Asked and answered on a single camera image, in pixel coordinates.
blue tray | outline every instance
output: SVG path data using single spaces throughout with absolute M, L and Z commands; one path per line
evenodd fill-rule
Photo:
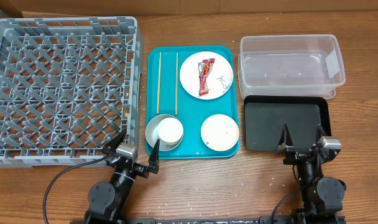
M 159 53 L 162 53 L 159 114 L 175 116 L 175 61 L 177 53 L 179 71 L 182 63 L 189 56 L 202 51 L 210 51 L 222 55 L 233 68 L 232 52 L 220 45 L 158 47 L 151 51 L 147 66 L 146 125 L 156 116 Z M 228 92 L 213 100 L 200 100 L 189 95 L 183 89 L 180 81 L 178 81 L 178 115 L 176 117 L 183 125 L 183 139 L 175 149 L 165 152 L 160 151 L 160 159 L 227 158 L 235 155 L 239 149 L 239 141 L 230 150 L 217 152 L 208 148 L 201 140 L 201 125 L 206 118 L 214 114 L 228 115 L 238 124 L 234 78 Z M 146 151 L 149 153 L 151 150 L 152 147 L 146 142 Z

clear plastic container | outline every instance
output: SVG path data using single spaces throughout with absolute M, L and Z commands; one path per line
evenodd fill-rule
M 243 37 L 237 65 L 240 93 L 332 98 L 345 83 L 344 63 L 333 35 Z

chopstick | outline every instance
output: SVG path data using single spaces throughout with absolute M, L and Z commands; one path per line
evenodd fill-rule
M 178 53 L 177 66 L 175 67 L 175 115 L 178 115 Z
M 162 53 L 159 55 L 159 81 L 157 83 L 157 111 L 156 114 L 159 114 L 160 109 L 160 76 L 162 71 Z

red packet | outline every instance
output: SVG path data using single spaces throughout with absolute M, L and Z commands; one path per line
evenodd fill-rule
M 215 58 L 204 59 L 199 62 L 199 96 L 203 96 L 208 93 L 207 77 L 213 68 Z

black tray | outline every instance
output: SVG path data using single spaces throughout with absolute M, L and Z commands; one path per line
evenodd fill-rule
M 247 96 L 244 99 L 244 135 L 252 151 L 275 151 L 286 123 L 294 147 L 311 148 L 316 125 L 331 135 L 325 99 L 310 96 Z

